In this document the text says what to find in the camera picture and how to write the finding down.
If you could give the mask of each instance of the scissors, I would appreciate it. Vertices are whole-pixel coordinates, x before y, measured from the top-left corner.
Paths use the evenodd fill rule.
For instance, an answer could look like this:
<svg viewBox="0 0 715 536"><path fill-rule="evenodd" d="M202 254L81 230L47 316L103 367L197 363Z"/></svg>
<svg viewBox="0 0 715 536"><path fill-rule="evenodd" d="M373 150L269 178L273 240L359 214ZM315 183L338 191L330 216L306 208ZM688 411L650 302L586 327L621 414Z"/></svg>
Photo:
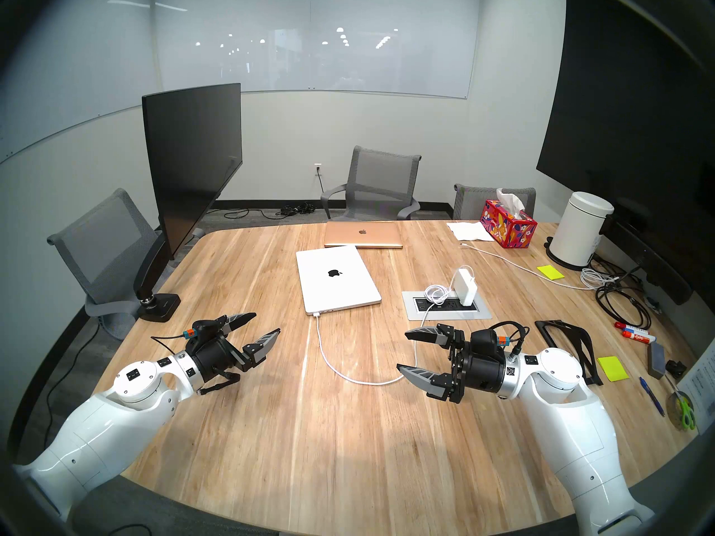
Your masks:
<svg viewBox="0 0 715 536"><path fill-rule="evenodd" d="M678 389L675 387L675 384L673 384L667 376L666 378L668 379L668 382L670 382L670 385L673 387L678 403L680 403L680 422L682 423L683 428L685 430L695 430L695 413L693 413L692 407L688 405L688 400L681 395L681 392L678 391Z"/></svg>

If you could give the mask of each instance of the black monitor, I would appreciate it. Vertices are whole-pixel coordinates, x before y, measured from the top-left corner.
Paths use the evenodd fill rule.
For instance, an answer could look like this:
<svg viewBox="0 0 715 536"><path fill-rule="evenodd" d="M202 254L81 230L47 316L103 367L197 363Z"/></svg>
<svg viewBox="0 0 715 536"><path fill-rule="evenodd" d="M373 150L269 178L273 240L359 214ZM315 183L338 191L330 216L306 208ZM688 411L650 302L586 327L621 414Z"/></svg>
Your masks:
<svg viewBox="0 0 715 536"><path fill-rule="evenodd" d="M166 322L181 300L152 288L243 162L241 85L142 97L144 135L162 234L134 280L139 316Z"/></svg>
<svg viewBox="0 0 715 536"><path fill-rule="evenodd" d="M604 234L680 304L715 310L715 91L698 63L617 0L566 0L537 169L613 204Z"/></svg>

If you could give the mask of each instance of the tissue box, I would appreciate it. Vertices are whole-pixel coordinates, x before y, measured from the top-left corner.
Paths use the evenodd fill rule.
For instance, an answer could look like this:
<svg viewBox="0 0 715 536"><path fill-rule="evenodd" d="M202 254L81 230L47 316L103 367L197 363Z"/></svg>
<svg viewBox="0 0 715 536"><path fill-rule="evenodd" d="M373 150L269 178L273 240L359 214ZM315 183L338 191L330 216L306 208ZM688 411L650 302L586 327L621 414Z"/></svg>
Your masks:
<svg viewBox="0 0 715 536"><path fill-rule="evenodd" d="M516 219L496 199L487 199L480 219L484 228L502 247L529 247L536 230L536 221L521 212Z"/></svg>

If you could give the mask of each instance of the marker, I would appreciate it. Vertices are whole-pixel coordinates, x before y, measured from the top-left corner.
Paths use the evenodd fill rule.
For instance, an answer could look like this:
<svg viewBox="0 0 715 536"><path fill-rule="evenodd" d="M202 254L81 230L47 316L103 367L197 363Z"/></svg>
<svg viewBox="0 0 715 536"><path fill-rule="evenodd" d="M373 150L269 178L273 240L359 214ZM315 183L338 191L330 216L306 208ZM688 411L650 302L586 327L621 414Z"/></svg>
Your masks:
<svg viewBox="0 0 715 536"><path fill-rule="evenodd" d="M643 344L650 344L651 342L656 341L656 337L651 336L650 334L648 336L641 336L640 334L635 334L634 332L629 332L628 330L623 330L621 335L624 338L630 338L632 340L636 340L636 342L641 342Z"/></svg>
<svg viewBox="0 0 715 536"><path fill-rule="evenodd" d="M644 390L646 390L646 393L651 397L651 401L653 402L653 405L656 406L656 409L658 412L661 414L662 417L666 416L666 412L663 410L663 407L658 403L657 398L653 395L653 392L651 391L650 388L648 388L648 384L646 384L646 381L643 380L643 377L641 378L641 386L643 387Z"/></svg>
<svg viewBox="0 0 715 536"><path fill-rule="evenodd" d="M615 322L615 323L613 323L613 326L616 328L620 328L621 330L628 330L629 332L634 332L635 334L640 334L641 336L649 335L647 330L643 330L642 328L632 327L631 325L625 324L622 322Z"/></svg>

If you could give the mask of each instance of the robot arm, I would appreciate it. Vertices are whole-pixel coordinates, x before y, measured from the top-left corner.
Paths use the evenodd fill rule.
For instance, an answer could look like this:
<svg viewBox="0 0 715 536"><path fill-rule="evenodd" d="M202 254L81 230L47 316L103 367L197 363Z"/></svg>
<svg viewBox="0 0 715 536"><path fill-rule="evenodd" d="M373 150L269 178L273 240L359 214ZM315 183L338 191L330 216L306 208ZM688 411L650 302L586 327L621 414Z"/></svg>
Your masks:
<svg viewBox="0 0 715 536"><path fill-rule="evenodd" d="M653 512L628 491L613 423L599 397L586 386L578 360L555 347L522 355L523 327L501 324L522 329L510 354L503 348L509 339L498 337L495 327L473 332L466 342L461 330L438 324L407 331L406 336L448 349L451 372L397 368L428 397L442 401L459 403L465 387L493 392L501 399L520 397L546 462L571 496L581 534L632 531Z"/></svg>
<svg viewBox="0 0 715 536"><path fill-rule="evenodd" d="M241 378L226 372L236 366L246 372L265 361L280 329L237 350L226 336L255 317L246 313L196 321L186 350L158 361L138 361L124 367L111 389L91 396L67 418L54 441L30 465L16 466L21 478L66 520L72 507L93 488L128 468L151 443L178 404L235 384ZM164 377L173 374L176 389ZM217 375L222 384L204 388Z"/></svg>

